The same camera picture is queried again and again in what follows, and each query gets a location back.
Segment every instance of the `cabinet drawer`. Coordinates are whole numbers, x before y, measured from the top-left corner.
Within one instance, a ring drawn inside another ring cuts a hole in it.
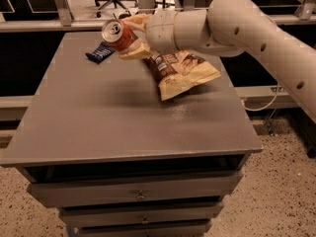
[[[71,227],[210,219],[222,209],[222,202],[211,198],[151,201],[99,206],[63,208],[59,217]]]
[[[71,207],[230,194],[240,172],[189,173],[98,181],[30,184],[28,192],[46,207]]]
[[[199,220],[140,226],[81,228],[79,234],[80,237],[162,237],[166,235],[203,234],[209,228],[209,220]]]

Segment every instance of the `table top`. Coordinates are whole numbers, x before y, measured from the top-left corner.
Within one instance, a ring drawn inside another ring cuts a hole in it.
[[[260,152],[262,143],[218,57],[221,77],[162,102],[141,60],[87,59],[101,33],[65,34],[0,161],[40,166]]]

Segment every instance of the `blue package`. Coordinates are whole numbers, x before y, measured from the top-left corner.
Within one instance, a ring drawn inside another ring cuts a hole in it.
[[[86,56],[91,61],[94,61],[98,64],[100,64],[102,61],[104,61],[106,58],[108,58],[111,54],[113,54],[115,51],[107,46],[104,42],[101,42],[99,47],[95,49],[92,53],[86,52]]]

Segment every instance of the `speckled floor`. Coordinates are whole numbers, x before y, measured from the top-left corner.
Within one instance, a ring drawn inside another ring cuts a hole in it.
[[[244,178],[204,237],[316,236],[316,159],[306,156],[289,118],[274,121],[275,137],[261,120],[253,125],[265,149],[249,158]],[[67,236],[57,210],[28,195],[28,182],[16,170],[0,167],[0,180],[0,236]]]

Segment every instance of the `gray table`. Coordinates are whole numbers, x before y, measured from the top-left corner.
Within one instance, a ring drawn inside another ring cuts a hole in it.
[[[220,78],[161,102],[142,61],[86,58],[101,40],[65,35],[0,164],[82,236],[207,231],[262,151],[220,59],[204,56]]]

